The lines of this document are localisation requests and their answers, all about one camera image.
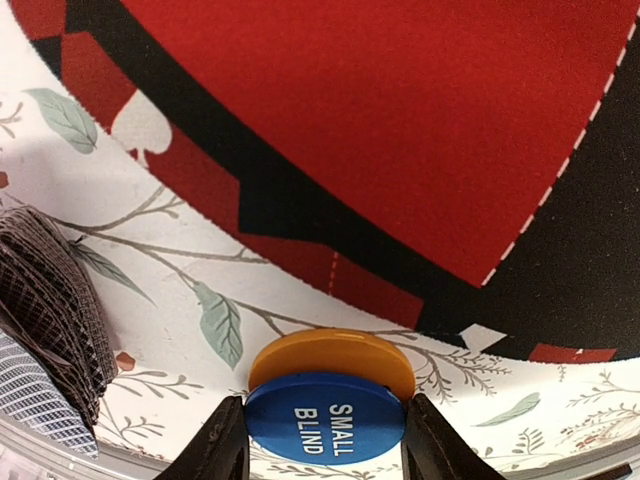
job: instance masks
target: metal rim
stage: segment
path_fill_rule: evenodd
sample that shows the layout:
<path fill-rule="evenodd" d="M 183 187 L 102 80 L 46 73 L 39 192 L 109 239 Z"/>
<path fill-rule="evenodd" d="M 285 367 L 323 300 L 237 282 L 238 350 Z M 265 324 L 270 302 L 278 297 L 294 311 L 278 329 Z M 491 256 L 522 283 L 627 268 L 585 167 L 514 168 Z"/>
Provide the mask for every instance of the metal rim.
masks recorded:
<path fill-rule="evenodd" d="M 66 447 L 33 434 L 0 415 L 0 443 L 64 480 L 152 480 L 167 463 L 100 443 L 99 460 L 82 458 Z M 640 471 L 640 437 L 595 452 L 554 462 L 541 469 L 505 474 L 509 480 L 581 480 L 630 464 Z"/>

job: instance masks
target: red felt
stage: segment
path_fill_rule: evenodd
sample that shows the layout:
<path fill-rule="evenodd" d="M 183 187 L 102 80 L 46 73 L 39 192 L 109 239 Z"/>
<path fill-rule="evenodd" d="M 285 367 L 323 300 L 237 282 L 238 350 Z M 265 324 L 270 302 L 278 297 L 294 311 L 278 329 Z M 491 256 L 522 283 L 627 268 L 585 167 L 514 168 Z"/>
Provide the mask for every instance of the red felt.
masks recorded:
<path fill-rule="evenodd" d="M 172 126 L 169 150 L 147 153 L 149 168 L 205 217 L 297 278 L 327 291 L 333 252 L 324 245 L 249 235 L 238 231 L 238 181 L 211 159 L 184 133 Z M 417 315 L 411 319 L 415 325 Z"/>
<path fill-rule="evenodd" d="M 638 8 L 637 0 L 123 3 L 289 160 L 476 286 L 572 152 Z"/>
<path fill-rule="evenodd" d="M 539 343 L 529 360 L 541 363 L 601 363 L 611 361 L 615 354 L 615 349 L 578 350 Z"/>
<path fill-rule="evenodd" d="M 62 81 L 105 128 L 137 90 L 89 33 L 63 35 Z"/>
<path fill-rule="evenodd" d="M 67 0 L 11 0 L 9 4 L 31 40 L 64 32 Z"/>
<path fill-rule="evenodd" d="M 424 300 L 337 256 L 330 276 L 331 294 L 356 308 L 399 325 L 416 328 Z"/>

